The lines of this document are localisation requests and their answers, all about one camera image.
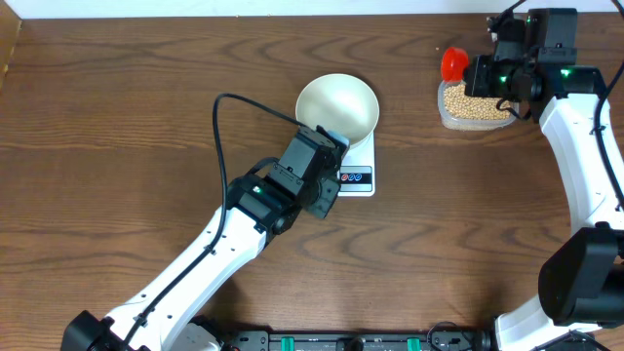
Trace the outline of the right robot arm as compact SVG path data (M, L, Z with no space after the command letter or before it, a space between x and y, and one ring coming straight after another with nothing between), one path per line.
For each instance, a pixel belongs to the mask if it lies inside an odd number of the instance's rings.
M469 97L525 102L557 161L571 236L541 267L538 293L494 321L497 350L545 350L623 324L623 159L610 125L614 85L577 64L573 8L508 8L487 20L495 44L463 71Z

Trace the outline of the red plastic measuring scoop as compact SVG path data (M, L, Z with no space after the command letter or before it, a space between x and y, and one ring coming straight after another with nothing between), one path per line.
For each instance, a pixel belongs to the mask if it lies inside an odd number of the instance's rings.
M449 47L441 61L441 76L444 82L459 82L464 69L470 64L468 54L460 48Z

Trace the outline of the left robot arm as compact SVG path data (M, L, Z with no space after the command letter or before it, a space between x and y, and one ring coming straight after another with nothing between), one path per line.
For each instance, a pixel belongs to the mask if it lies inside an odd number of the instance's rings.
M346 137L301 127L265 176L255 170L227 186L203 232L157 278L103 319L81 312L66 327L64 350L218 350L192 319L240 268L307 211L324 218L335 202Z

